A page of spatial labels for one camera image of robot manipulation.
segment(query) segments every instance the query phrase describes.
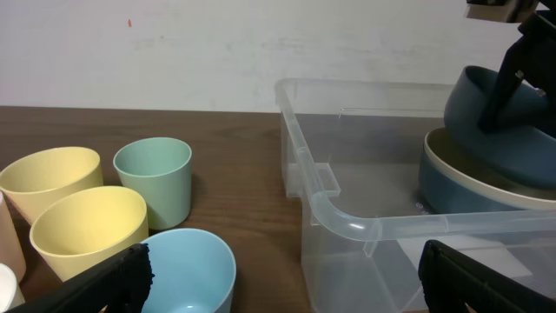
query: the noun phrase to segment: white cup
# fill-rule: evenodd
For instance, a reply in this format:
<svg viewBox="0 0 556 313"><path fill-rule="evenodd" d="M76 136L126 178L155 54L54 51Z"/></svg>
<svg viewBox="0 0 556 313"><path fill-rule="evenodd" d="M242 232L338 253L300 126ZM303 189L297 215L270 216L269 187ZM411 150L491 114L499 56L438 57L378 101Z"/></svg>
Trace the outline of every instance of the white cup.
<svg viewBox="0 0 556 313"><path fill-rule="evenodd" d="M17 284L17 278L10 268L0 263L0 311L5 312L25 303Z"/></svg>

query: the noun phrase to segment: brown tabletop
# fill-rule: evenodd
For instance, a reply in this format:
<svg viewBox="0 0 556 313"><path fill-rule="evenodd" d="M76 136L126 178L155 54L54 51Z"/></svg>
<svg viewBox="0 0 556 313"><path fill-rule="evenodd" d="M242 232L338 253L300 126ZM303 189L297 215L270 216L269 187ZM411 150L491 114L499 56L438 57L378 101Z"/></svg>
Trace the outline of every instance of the brown tabletop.
<svg viewBox="0 0 556 313"><path fill-rule="evenodd" d="M104 183L119 184L112 157L126 143L175 137L193 150L192 210L178 227L209 230L234 251L234 312L310 312L301 272L301 203L281 180L278 114L0 107L0 169L32 152L83 146L102 158ZM61 284L10 207L33 300Z"/></svg>

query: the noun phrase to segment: light blue cup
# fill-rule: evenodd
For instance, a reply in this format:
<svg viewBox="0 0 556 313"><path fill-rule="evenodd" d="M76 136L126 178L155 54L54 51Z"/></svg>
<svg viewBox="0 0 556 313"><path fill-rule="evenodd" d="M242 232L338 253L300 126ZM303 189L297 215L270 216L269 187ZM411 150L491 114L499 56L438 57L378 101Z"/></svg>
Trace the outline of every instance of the light blue cup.
<svg viewBox="0 0 556 313"><path fill-rule="evenodd" d="M228 313L235 259L228 245L205 230L154 235L149 245L153 284L143 313Z"/></svg>
<svg viewBox="0 0 556 313"><path fill-rule="evenodd" d="M191 206L191 155L185 142L156 137L130 143L114 156L122 185L145 199L152 230L167 230L187 218Z"/></svg>

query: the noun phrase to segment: green cup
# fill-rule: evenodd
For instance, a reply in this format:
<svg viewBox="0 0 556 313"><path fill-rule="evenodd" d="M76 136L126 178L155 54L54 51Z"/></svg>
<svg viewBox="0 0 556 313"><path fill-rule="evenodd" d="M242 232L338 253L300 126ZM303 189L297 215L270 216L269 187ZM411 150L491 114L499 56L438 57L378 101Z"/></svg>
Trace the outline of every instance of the green cup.
<svg viewBox="0 0 556 313"><path fill-rule="evenodd" d="M123 186L148 205L149 228L166 230L183 222L191 207L191 148L174 138L130 143L114 156Z"/></svg>

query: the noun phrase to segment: cup rim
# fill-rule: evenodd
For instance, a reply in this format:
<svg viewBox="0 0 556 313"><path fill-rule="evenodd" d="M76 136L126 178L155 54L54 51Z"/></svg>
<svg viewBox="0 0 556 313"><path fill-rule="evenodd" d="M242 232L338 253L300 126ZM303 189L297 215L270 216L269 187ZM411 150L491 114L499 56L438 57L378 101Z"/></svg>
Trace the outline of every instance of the cup rim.
<svg viewBox="0 0 556 313"><path fill-rule="evenodd" d="M11 278L11 287L12 287L12 291L10 293L10 300L8 301L8 303L6 303L6 306L4 308L2 308L2 312L8 310L11 306L11 304L14 302L14 298L16 297L16 293L17 293L17 288L18 288L18 283L17 283L17 277L16 274L14 274L14 271L11 270L11 268L4 264L4 263L0 263L0 269L1 270L5 270L7 273L9 273L10 278Z"/></svg>
<svg viewBox="0 0 556 313"><path fill-rule="evenodd" d="M425 143L424 143L424 147L425 147L425 153L427 154L428 158L431 160L431 162L435 165L438 166L437 164L441 164L442 166L450 169L453 173L457 173L457 175L464 177L465 179L469 180L469 182L473 183L475 186L481 187L482 192L477 192L478 194L480 194L481 196L485 196L489 199L492 199L494 201L499 201L505 204L509 204L512 206L518 206L518 204L516 203L511 203L508 201L508 197L512 198L512 199L520 199L522 201L527 201L528 203L543 203L545 205L551 204L554 205L556 204L556 200L551 200L551 199L543 199L543 198L537 198L537 197L533 197L533 196L525 196L525 195L521 195L518 193L513 193L511 191L508 190L503 190L501 188L495 187L495 186L491 186L487 183L483 183L480 180L471 177L465 173L460 172L459 170L455 169L452 165L450 165L449 163L447 163L446 161L442 160L436 153L434 153L433 149L429 146L428 144L428 139L430 137L430 135L437 131L437 130L442 130L441 129L436 129L436 130L431 130L429 131L426 135L425 135ZM440 169L440 171L446 175L446 177L449 177L450 179L453 180L452 175L449 173L446 173L444 170ZM497 195L493 196L491 194L489 194L488 190L492 191L492 192L496 192ZM554 210L554 209L548 209L548 208L540 208L538 206L535 206L534 208L524 208L523 210L538 210L538 211L548 211L548 210Z"/></svg>
<svg viewBox="0 0 556 313"><path fill-rule="evenodd" d="M116 164L116 158L118 157L118 155L119 155L122 151L124 151L125 149L127 149L129 146L131 146L131 145L133 145L133 144L136 144L136 143L141 143L141 142L145 142L145 141L149 141L149 140L159 140L159 139L170 139L170 140L177 141L177 142L179 142L179 143L184 144L185 147L189 150L189 157L187 158L187 160L185 160L185 162L184 162L182 165L176 167L176 168L173 169L173 170L170 170L170 171L168 171L168 172L166 172L166 173L156 174L156 175L137 175L137 174L131 174L131 173L129 173L128 171L122 170L120 167L117 166L117 164ZM178 170L181 170L182 168L184 168L184 167L189 163L189 161L191 160L191 157L192 157L192 156L193 156L193 150L192 150L191 147L190 147L186 142L184 142L183 140L180 140L180 139L177 139L177 138L173 138L173 137L150 137L150 138L144 138L144 139L135 140L135 141L132 142L132 143L128 143L128 144L124 145L121 149L119 149L119 151L117 151L117 152L115 153L114 158L112 159L112 165L114 165L114 168L115 168L118 172L121 172L121 173L123 173L123 174L125 174L125 175L128 175L128 176L140 177L140 178L152 178L152 177L166 176L166 175L168 175L168 174L171 174L171 173L174 173L174 172L176 172L176 171L178 171Z"/></svg>
<svg viewBox="0 0 556 313"><path fill-rule="evenodd" d="M137 226L136 226L132 231L130 231L129 233L127 233L125 236L123 236L122 239L116 241L115 243L112 243L110 246L105 247L105 248L103 248L103 249L99 249L99 250L87 252L87 253L72 254L72 255L61 255L61 254L51 253L51 252L45 251L45 250L43 250L43 249L41 249L41 248L38 247L38 245L35 243L35 240L33 240L33 234L34 234L34 232L35 232L35 227L36 227L36 225L37 225L37 222L41 219L41 217L43 217L44 214L46 214L46 213L47 213L50 209L52 209L55 205L59 204L61 201L65 200L65 199L67 199L67 198L69 198L69 197L71 197L71 196L74 196L74 195L77 195L77 194L81 194L81 193L84 193L84 192L92 192L92 191L95 191L95 190L98 190L98 189L101 189L101 188L103 188L103 189L108 189L108 188L110 188L110 189L126 190L126 191L131 191L132 193L136 194L137 196L139 196L139 197L142 199L142 206L141 206L141 207L142 207L142 213L143 213L143 214L142 214L142 215L143 215L142 221L144 221L144 220L147 218L147 203L145 202L145 199L144 199L137 191L135 191L135 190L132 190L132 189L126 188L126 187L122 187L122 186L100 186L100 187L95 187L95 188L89 188L89 189L86 189L86 190L81 190L81 191L78 191L78 192L76 192L76 193L73 193L73 194L71 194L71 195L69 195L69 196L65 196L65 197L63 197L62 199L60 199L60 200L54 202L53 204L51 204L50 207L48 207L48 209L46 209L43 213L41 213L41 215L39 215L39 216L36 218L35 222L31 225L31 229L30 229L30 231L29 231L29 241L31 241L31 245L33 246L33 248L35 248L35 250L38 251L40 254L44 254L44 255L46 255L46 256L53 256L53 257L57 257L57 258L72 258L72 257L80 257L80 256L90 256L90 255L93 255L93 254L98 253L98 252L100 252L100 251L104 251L104 250L110 249L110 248L112 248L112 247L118 245L118 244L121 243L122 241L126 240L126 239L129 237L129 235L131 235L131 234L135 233L137 230L139 230L139 228L140 228L141 225L142 225L142 221L141 221L139 224L137 224Z"/></svg>
<svg viewBox="0 0 556 313"><path fill-rule="evenodd" d="M0 190L3 190L4 192L10 193L10 194L14 194L14 195L37 195L37 194L41 194L41 193L46 193L46 192L50 192L52 190L60 190L61 188L65 188L70 186L71 184L77 183L80 180L82 180L84 177L87 177L88 175L90 175L92 172L94 172L96 170L96 168L100 165L101 163L101 156L98 154L98 152L96 152L95 150L91 149L91 148L87 148L87 147L78 147L78 146L68 146L68 147L56 147L56 148L51 148L51 149L46 149L46 150L40 150L37 151L35 153L31 153L27 156L24 156L22 158L17 159L16 161L12 162L10 165L6 166L5 169L3 169L2 171L0 171L0 178L2 178L2 175L7 172L11 167L15 166L17 163L20 163L22 161L24 161L25 159L29 158L29 157L33 157L35 155L38 154L42 154L42 153L46 153L46 152L50 152L52 150L67 150L67 149L79 149L79 150L88 150L90 152L93 152L93 154L96 157L96 166L94 166L92 169L90 169L90 171L87 172L87 174L77 178L74 181L71 181L69 183L66 183L63 186L60 187L55 187L55 188L50 188L47 190L39 190L39 191L14 191L14 190L9 190L7 188L4 188L1 184L0 184Z"/></svg>
<svg viewBox="0 0 556 313"><path fill-rule="evenodd" d="M226 247L228 253L232 257L232 265L234 267L234 275L232 277L233 279L232 279L231 284L229 285L228 291L226 292L226 294L224 295L222 300L216 306L216 309L220 308L226 302L229 295L234 290L235 279L236 279L236 275L237 275L237 263L235 262L234 251L232 251L232 249L228 246L228 244L222 238L217 236L216 234L213 234L212 232L207 231L207 230L200 230L200 229L194 229L194 228L180 228L180 229L175 229L175 230L166 230L166 231L160 232L156 235L148 237L147 239L143 240L142 243L149 244L149 242L148 242L149 239L152 239L152 238L155 238L155 237L158 237L158 236L164 236L165 234L172 233L172 232L200 232L202 234L209 235L209 236L212 236L212 237L216 238L218 241L220 241L220 243L222 243L224 245L224 247Z"/></svg>

